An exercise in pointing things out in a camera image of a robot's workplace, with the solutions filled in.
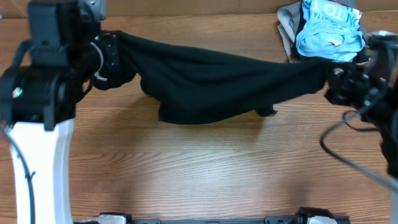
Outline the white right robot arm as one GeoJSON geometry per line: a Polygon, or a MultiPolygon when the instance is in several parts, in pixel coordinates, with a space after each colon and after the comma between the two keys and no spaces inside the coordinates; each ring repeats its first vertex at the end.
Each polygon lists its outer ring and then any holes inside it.
{"type": "Polygon", "coordinates": [[[343,116],[341,124],[355,116],[373,124],[382,136],[381,151],[387,173],[397,178],[397,84],[389,86],[397,61],[397,34],[380,30],[368,35],[373,53],[367,66],[333,63],[326,76],[329,89],[325,98],[334,105],[356,111],[343,116]]]}

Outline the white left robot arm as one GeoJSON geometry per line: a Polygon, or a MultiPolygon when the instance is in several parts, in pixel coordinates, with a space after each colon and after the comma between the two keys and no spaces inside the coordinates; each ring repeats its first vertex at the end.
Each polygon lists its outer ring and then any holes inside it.
{"type": "Polygon", "coordinates": [[[30,39],[1,76],[1,132],[10,142],[17,221],[72,223],[69,152],[76,105],[116,44],[101,32],[105,1],[31,1],[30,39]]]}

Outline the black t-shirt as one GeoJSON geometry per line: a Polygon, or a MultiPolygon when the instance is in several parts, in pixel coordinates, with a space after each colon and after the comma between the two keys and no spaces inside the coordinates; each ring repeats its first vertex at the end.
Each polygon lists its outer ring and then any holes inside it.
{"type": "Polygon", "coordinates": [[[272,116],[276,103],[321,90],[330,69],[326,60],[274,63],[119,32],[124,84],[140,76],[166,123],[214,123],[249,111],[272,116]]]}

